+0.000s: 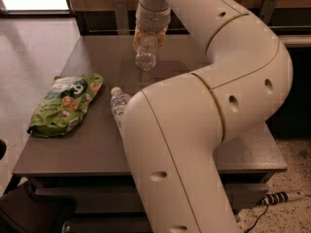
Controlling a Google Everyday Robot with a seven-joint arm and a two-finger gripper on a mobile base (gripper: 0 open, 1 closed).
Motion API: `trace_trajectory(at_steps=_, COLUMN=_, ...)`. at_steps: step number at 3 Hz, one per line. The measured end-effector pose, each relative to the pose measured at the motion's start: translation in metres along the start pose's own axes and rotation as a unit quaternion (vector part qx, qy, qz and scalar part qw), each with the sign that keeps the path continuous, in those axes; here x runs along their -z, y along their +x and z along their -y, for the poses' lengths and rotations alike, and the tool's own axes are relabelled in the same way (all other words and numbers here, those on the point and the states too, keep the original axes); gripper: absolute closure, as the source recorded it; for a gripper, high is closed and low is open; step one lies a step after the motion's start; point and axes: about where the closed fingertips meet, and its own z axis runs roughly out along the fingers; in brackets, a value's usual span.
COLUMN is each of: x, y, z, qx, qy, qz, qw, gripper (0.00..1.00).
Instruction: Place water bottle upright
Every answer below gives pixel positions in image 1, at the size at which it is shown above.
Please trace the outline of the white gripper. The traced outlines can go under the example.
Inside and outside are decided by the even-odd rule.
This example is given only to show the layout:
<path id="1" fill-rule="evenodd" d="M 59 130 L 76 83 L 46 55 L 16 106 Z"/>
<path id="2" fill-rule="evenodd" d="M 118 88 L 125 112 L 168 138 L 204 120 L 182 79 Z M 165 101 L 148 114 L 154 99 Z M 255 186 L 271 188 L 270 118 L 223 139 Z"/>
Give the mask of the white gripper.
<path id="1" fill-rule="evenodd" d="M 148 9 L 141 3 L 136 11 L 136 25 L 133 39 L 133 48 L 138 51 L 144 40 L 144 31 L 157 32 L 157 48 L 160 49 L 164 42 L 167 26 L 171 19 L 171 8 L 165 6 L 163 9 Z"/>

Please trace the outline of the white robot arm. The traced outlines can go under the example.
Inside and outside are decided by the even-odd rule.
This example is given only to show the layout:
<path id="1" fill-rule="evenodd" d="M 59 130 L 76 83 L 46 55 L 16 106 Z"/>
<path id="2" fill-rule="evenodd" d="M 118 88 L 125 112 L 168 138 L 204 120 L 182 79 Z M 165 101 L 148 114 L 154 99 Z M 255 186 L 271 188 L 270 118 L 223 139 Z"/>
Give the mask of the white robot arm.
<path id="1" fill-rule="evenodd" d="M 281 107 L 292 61 L 274 32 L 233 0 L 139 0 L 138 28 L 165 26 L 169 11 L 209 63 L 130 99 L 125 156 L 154 233 L 239 233 L 213 151 Z"/>

